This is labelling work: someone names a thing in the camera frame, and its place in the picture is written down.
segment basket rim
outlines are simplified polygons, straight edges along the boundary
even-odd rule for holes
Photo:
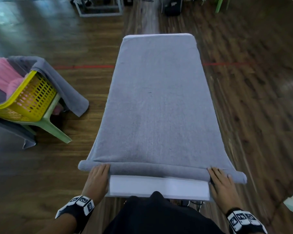
[[[37,71],[31,70],[25,80],[20,84],[20,86],[15,90],[15,92],[11,95],[11,97],[6,100],[4,103],[0,104],[0,109],[7,108],[17,99],[19,94],[24,90],[24,88],[28,85],[31,79],[36,75]]]

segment yellow plastic laundry basket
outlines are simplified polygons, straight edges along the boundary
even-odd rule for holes
[[[0,104],[0,118],[15,122],[40,121],[55,95],[51,83],[32,70],[12,96]]]

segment person's right hand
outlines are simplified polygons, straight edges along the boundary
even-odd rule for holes
[[[93,167],[89,173],[82,195],[93,200],[98,205],[108,192],[108,171],[110,164]]]
[[[224,215],[232,208],[242,209],[242,203],[230,175],[218,168],[207,169],[214,184],[211,184],[211,194]]]

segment gray cloth draped over basket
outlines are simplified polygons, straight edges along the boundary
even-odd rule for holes
[[[89,107],[89,101],[79,94],[65,79],[41,57],[11,56],[8,57],[10,65],[21,75],[25,76],[31,70],[41,73],[55,87],[63,98],[67,108],[80,117]],[[6,94],[0,90],[0,103],[6,100]],[[0,118],[0,127],[25,139],[24,149],[36,144],[34,135],[21,125]]]
[[[215,166],[246,183],[225,152],[192,35],[123,39],[98,135],[78,168],[102,163],[112,175],[202,181]]]

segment dark clothing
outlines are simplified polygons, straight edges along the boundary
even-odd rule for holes
[[[190,207],[170,203],[154,192],[147,199],[130,197],[103,234],[223,234],[209,218]]]

